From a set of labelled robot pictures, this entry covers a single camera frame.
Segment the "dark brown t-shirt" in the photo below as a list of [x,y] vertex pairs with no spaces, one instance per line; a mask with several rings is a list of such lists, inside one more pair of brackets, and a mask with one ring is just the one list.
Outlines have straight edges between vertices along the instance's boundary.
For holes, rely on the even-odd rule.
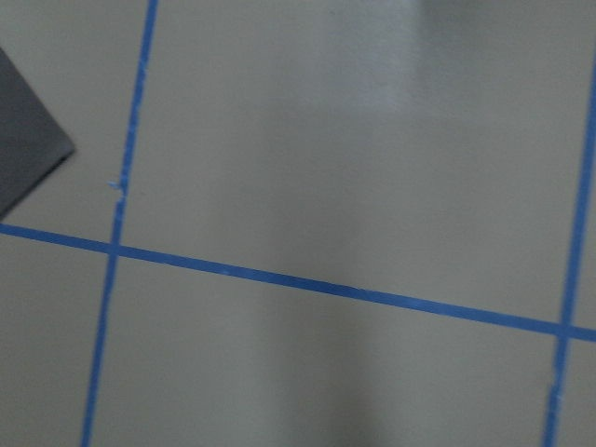
[[1,53],[1,215],[9,214],[75,145],[5,52]]

